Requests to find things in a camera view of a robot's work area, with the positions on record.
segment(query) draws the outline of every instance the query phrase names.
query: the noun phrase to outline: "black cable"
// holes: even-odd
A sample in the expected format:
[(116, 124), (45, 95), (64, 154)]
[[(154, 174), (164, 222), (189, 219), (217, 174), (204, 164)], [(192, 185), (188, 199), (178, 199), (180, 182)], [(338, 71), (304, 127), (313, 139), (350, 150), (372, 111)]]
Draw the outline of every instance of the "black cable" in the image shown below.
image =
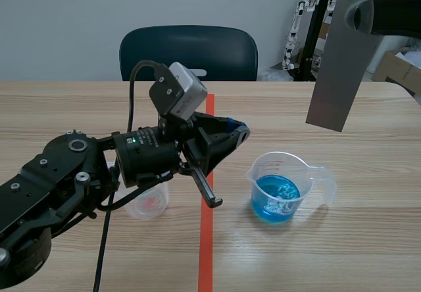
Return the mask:
[[(144, 66), (152, 66), (153, 68), (158, 67), (158, 63), (153, 61), (140, 61), (136, 64), (136, 66), (133, 68), (132, 73), (130, 74), (130, 84), (129, 84), (129, 120), (127, 123), (127, 132), (130, 132), (133, 127), (133, 117), (134, 117), (134, 82), (136, 80), (137, 73), (143, 68)], [(117, 158), (114, 164), (115, 167), (115, 174), (118, 179), (120, 175), (120, 166), (118, 164)], [(109, 200), (108, 200), (108, 206), (112, 205), (112, 202), (114, 201), (114, 194), (115, 192), (112, 192), (110, 194)], [(103, 270), (103, 261), (104, 261), (104, 254), (105, 254), (105, 245), (107, 244), (107, 236), (108, 236), (108, 228), (110, 224), (111, 219), (111, 211), (108, 211), (105, 214), (104, 219), (104, 226), (103, 226), (103, 234), (101, 237), (101, 245), (99, 247), (99, 253), (98, 253), (98, 261), (97, 261), (97, 269), (95, 271), (95, 281), (93, 284), (93, 292), (99, 292), (99, 285), (101, 284), (101, 272)]]
[(79, 214), (77, 217), (75, 217), (69, 223), (65, 224), (59, 231), (56, 231), (55, 233), (51, 234), (51, 238), (55, 238), (55, 237), (63, 234), (64, 232), (68, 231), (70, 228), (75, 226), (77, 223), (81, 222), (86, 217), (87, 217), (87, 215), (85, 215), (85, 214)]
[[(111, 205), (114, 201), (114, 194), (112, 192), (108, 199), (108, 204)], [(110, 225), (111, 212), (107, 212), (104, 219), (103, 234), (101, 237), (101, 245), (99, 246), (99, 254), (97, 261), (97, 269), (95, 271), (95, 281), (93, 283), (93, 292), (99, 292), (99, 285), (101, 284), (101, 273), (103, 271), (105, 245), (107, 244), (108, 228)]]
[(161, 176), (157, 176), (157, 178), (155, 180), (153, 180), (149, 183), (143, 184), (142, 188), (137, 188), (135, 191), (129, 193), (123, 199), (113, 203), (112, 205), (102, 205), (101, 203), (98, 203), (97, 209), (100, 210), (100, 211), (105, 211), (105, 212), (115, 211), (115, 210), (123, 207), (124, 205), (127, 205), (130, 201), (139, 197), (146, 190), (151, 189), (152, 187), (155, 187), (159, 183), (167, 182), (167, 181), (171, 180), (172, 177), (173, 177), (172, 173), (168, 171)]

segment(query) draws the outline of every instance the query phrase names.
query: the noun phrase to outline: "white robot part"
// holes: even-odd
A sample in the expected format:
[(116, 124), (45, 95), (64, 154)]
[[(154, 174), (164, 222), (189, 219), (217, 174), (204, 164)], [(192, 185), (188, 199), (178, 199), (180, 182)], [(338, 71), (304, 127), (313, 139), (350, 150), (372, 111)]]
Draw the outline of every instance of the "white robot part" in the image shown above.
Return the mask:
[[(293, 70), (296, 68), (296, 64), (291, 63), (292, 52), (296, 49), (295, 44), (297, 43), (297, 33), (300, 26), (301, 17), (304, 12), (313, 12), (318, 5), (319, 0), (306, 0), (299, 1), (297, 3), (297, 8), (295, 9), (294, 19), (292, 22), (291, 30), (288, 32), (285, 40), (287, 40), (285, 51), (284, 51), (284, 60), (282, 61), (283, 70)], [(336, 0), (329, 0), (328, 11), (333, 11), (335, 9)]]
[(187, 120), (205, 100), (208, 91), (200, 79), (179, 62), (172, 63), (169, 69), (184, 91), (171, 113), (178, 118)]

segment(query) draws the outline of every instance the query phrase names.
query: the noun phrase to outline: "white wall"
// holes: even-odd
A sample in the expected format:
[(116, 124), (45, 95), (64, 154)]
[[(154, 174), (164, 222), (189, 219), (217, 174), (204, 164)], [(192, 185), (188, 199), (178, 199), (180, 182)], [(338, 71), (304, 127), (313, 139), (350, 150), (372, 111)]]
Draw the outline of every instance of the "white wall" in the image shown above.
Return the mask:
[[(0, 0), (0, 80), (119, 80), (129, 31), (168, 24), (249, 32), (260, 69), (280, 61), (296, 0)], [(310, 15), (303, 21), (308, 25)], [(307, 34), (301, 33), (301, 45)]]

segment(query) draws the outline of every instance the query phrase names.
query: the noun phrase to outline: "gray panel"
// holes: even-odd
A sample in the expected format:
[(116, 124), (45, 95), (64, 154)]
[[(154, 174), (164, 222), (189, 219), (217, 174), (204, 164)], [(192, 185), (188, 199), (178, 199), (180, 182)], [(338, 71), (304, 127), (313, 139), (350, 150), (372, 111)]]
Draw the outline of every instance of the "gray panel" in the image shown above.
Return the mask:
[(337, 0), (306, 123), (341, 132), (364, 72), (381, 36), (362, 34), (345, 24), (357, 0)]

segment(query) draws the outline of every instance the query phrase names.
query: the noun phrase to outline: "cup rim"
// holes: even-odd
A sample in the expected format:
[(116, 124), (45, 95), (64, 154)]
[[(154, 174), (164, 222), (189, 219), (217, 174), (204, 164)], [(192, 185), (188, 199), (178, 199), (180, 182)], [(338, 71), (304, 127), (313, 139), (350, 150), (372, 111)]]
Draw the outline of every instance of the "cup rim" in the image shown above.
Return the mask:
[(310, 187), (310, 189), (304, 194), (304, 195), (302, 195), (302, 196), (300, 196), (299, 198), (296, 198), (296, 199), (277, 199), (277, 198), (275, 198), (274, 196), (272, 196), (272, 195), (270, 195), (270, 194), (268, 194), (267, 192), (265, 192), (262, 188), (260, 188), (260, 186), (257, 184), (257, 182), (256, 182), (256, 180), (254, 180), (252, 177), (249, 177), (249, 173), (251, 173), (251, 171), (253, 170), (253, 167), (255, 166), (255, 164), (256, 164), (256, 162), (260, 159), (260, 158), (262, 158), (262, 157), (264, 157), (264, 156), (266, 156), (266, 155), (269, 155), (269, 154), (284, 154), (284, 155), (288, 155), (288, 156), (292, 156), (292, 157), (294, 157), (294, 158), (296, 158), (296, 159), (298, 159), (300, 162), (302, 162), (305, 166), (307, 166), (307, 167), (309, 167), (309, 168), (312, 168), (312, 166), (310, 166), (310, 165), (308, 165), (305, 161), (303, 161), (301, 158), (299, 158), (299, 157), (297, 157), (297, 156), (295, 156), (295, 155), (293, 155), (293, 154), (290, 154), (290, 153), (287, 153), (287, 152), (279, 152), (279, 151), (275, 151), (275, 152), (268, 152), (268, 153), (265, 153), (265, 154), (262, 154), (261, 156), (259, 156), (259, 157), (257, 157), (256, 158), (256, 160), (253, 162), (253, 164), (251, 165), (251, 167), (250, 167), (250, 169), (247, 171), (247, 173), (246, 173), (246, 175), (245, 175), (245, 177), (250, 181), (250, 182), (252, 182), (253, 183), (253, 185), (255, 186), (255, 187), (257, 187), (257, 189), (261, 192), (261, 193), (263, 193), (264, 195), (266, 195), (268, 198), (271, 198), (271, 199), (273, 199), (273, 200), (276, 200), (276, 201), (281, 201), (281, 202), (297, 202), (297, 201), (300, 201), (300, 200), (303, 200), (307, 195), (309, 195), (309, 193), (313, 190), (313, 187), (314, 187), (314, 181), (312, 181), (311, 182), (311, 187)]

